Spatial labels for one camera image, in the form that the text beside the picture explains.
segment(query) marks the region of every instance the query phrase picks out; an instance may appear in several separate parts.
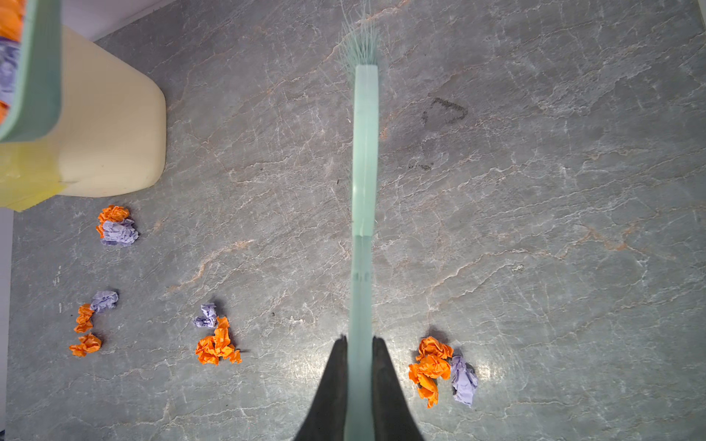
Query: gray marble surface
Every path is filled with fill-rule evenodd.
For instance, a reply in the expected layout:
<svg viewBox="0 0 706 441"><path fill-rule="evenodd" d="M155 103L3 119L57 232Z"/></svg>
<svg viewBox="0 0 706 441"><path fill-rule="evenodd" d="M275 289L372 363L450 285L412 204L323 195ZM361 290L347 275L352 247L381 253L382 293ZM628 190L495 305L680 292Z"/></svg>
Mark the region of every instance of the gray marble surface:
<svg viewBox="0 0 706 441"><path fill-rule="evenodd" d="M374 327L428 441L706 437L706 35L695 0L382 0ZM346 3L346 11L353 9ZM339 1L181 0L100 44L169 107L152 188L16 215L10 440L287 440L347 328ZM142 236L100 245L128 206ZM76 309L100 352L75 358ZM244 350L202 366L214 301ZM473 409L406 378L476 366Z"/></svg>

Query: green brush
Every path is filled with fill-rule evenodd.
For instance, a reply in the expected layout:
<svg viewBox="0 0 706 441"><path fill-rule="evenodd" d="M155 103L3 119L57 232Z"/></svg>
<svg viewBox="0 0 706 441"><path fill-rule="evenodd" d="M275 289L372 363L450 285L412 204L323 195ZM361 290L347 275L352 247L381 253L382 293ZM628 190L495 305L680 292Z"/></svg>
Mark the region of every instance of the green brush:
<svg viewBox="0 0 706 441"><path fill-rule="evenodd" d="M378 174L378 34L366 14L347 22L341 63L353 87L353 262L348 329L346 441L373 441L372 240Z"/></svg>

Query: brush handle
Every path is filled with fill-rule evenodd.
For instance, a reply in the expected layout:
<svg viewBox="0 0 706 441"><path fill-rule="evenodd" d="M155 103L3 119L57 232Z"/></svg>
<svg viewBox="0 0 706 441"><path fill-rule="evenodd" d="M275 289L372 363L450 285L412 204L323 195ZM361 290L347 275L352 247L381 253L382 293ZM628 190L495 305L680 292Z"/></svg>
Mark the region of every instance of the brush handle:
<svg viewBox="0 0 706 441"><path fill-rule="evenodd" d="M372 240L378 175L378 67L356 66L353 101L353 259L346 441L374 441Z"/></svg>

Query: green container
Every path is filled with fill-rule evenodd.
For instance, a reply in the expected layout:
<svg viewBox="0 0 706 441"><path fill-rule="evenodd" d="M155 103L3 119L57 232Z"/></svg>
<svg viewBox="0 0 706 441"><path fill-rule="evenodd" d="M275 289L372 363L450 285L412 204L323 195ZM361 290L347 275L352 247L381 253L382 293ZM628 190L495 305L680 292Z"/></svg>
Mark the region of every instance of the green container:
<svg viewBox="0 0 706 441"><path fill-rule="evenodd" d="M61 1L28 0L15 95L0 143L46 135L61 113Z"/></svg>

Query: purple crumpled paper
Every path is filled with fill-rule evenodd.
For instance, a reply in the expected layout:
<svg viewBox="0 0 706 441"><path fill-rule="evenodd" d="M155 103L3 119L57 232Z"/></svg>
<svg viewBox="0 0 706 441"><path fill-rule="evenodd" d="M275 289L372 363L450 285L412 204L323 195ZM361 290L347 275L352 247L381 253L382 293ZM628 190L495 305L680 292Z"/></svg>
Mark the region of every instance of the purple crumpled paper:
<svg viewBox="0 0 706 441"><path fill-rule="evenodd" d="M106 309L115 308L115 303L118 301L118 293L115 291L98 291L93 296L90 303L90 308L96 313L102 313Z"/></svg>
<svg viewBox="0 0 706 441"><path fill-rule="evenodd" d="M451 359L451 386L453 399L470 407L473 404L473 394L478 387L478 377L473 368L466 366L466 359L456 355Z"/></svg>
<svg viewBox="0 0 706 441"><path fill-rule="evenodd" d="M140 236L132 227L134 223L135 221L132 219L125 219L122 222L103 222L103 238L100 239L100 243L103 245L132 245Z"/></svg>
<svg viewBox="0 0 706 441"><path fill-rule="evenodd" d="M214 329L216 327L216 305L214 303L204 303L201 305L201 310L203 311L203 316L198 316L193 319L193 323L196 327L209 327Z"/></svg>

